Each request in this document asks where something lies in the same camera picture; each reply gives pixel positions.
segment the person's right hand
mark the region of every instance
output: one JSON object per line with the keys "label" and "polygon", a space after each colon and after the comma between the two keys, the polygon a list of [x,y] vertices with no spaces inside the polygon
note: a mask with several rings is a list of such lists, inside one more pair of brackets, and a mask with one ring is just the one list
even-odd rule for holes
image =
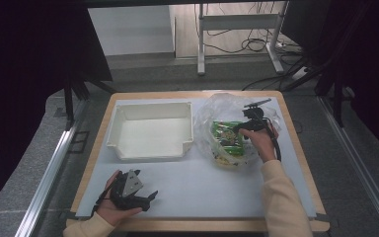
{"label": "person's right hand", "polygon": [[[257,148],[264,163],[266,161],[276,160],[272,141],[265,129],[260,131],[250,131],[241,128],[239,129],[239,132],[251,139],[252,144]],[[272,128],[272,132],[275,134],[275,137],[278,137],[278,132],[276,132],[274,128]]]}

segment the white wall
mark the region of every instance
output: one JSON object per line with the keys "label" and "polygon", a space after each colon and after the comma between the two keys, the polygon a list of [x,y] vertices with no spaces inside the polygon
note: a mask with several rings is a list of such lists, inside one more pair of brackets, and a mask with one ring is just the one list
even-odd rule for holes
{"label": "white wall", "polygon": [[169,6],[89,9],[105,55],[173,52]]}

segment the person's arm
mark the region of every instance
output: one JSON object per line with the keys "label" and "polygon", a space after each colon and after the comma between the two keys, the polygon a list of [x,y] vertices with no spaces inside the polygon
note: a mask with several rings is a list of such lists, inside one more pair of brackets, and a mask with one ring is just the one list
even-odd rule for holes
{"label": "person's arm", "polygon": [[[119,171],[116,171],[108,180],[106,188],[114,181]],[[108,236],[116,226],[118,226],[127,217],[142,211],[140,207],[130,210],[119,210],[110,200],[108,191],[105,199],[101,202],[97,211],[91,219],[86,221],[78,221],[69,225],[63,231],[64,237],[84,236],[84,237],[102,237]]]}
{"label": "person's arm", "polygon": [[312,236],[310,222],[300,196],[286,176],[281,163],[276,160],[272,142],[266,131],[253,132],[240,129],[240,132],[251,139],[264,161],[262,200],[269,236]]}

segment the wooden floor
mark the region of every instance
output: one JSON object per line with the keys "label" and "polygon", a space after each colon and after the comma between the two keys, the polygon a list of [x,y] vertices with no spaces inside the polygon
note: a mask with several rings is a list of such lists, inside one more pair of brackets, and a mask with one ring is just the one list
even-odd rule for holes
{"label": "wooden floor", "polygon": [[[207,15],[248,15],[248,14],[269,14],[278,13],[282,2],[266,3],[220,3],[204,4],[203,14]],[[175,16],[175,39],[176,39],[176,57],[195,57],[198,49],[198,13],[199,5],[174,5],[171,6],[172,14]],[[266,30],[233,30],[223,34],[223,31],[204,32],[205,55],[231,55],[231,54],[253,54],[258,53],[251,50],[242,50],[242,43],[247,44],[247,39],[270,40],[271,34]],[[292,41],[281,35],[280,40],[284,42]],[[261,50],[260,53],[266,53],[262,42],[252,42],[251,49]]]}

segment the white metal frame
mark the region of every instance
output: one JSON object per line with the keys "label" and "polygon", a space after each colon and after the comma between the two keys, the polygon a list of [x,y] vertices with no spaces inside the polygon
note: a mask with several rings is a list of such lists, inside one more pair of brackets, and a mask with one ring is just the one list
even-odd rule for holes
{"label": "white metal frame", "polygon": [[276,55],[275,45],[287,5],[288,1],[285,1],[278,14],[204,16],[203,4],[199,4],[198,75],[205,74],[204,31],[249,29],[274,29],[272,39],[266,43],[266,50],[276,73],[283,73],[284,69]]}

